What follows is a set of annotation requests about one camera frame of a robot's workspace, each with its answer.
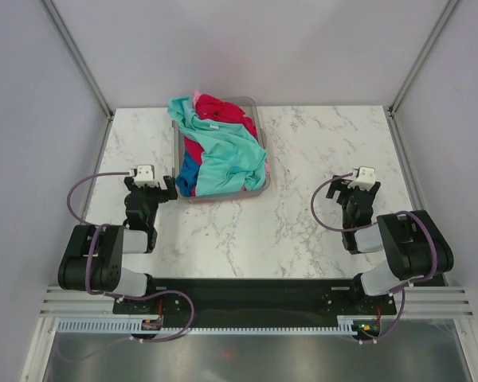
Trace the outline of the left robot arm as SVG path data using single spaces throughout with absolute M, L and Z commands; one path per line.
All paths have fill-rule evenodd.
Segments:
M 72 208 L 72 194 L 86 181 L 97 177 L 123 176 L 128 190 L 124 198 L 126 219 L 122 224 L 92 224 Z M 90 295 L 130 299 L 142 313 L 159 304 L 159 294 L 149 287 L 150 275 L 123 267 L 126 254 L 149 254 L 155 249 L 158 233 L 155 219 L 159 206 L 178 199 L 175 179 L 163 178 L 161 187 L 153 174 L 131 172 L 96 173 L 71 187 L 66 205 L 78 220 L 58 267 L 57 281 L 64 290 L 84 291 Z

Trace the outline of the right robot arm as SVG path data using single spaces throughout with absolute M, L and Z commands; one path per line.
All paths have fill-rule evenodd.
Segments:
M 337 196 L 342 208 L 343 246 L 352 255 L 382 251 L 386 257 L 351 282 L 349 303 L 361 314 L 378 303 L 378 296 L 396 293 L 410 284 L 426 282 L 451 271 L 451 247 L 425 210 L 379 215 L 372 221 L 378 181 L 358 183 L 335 175 L 326 194 Z

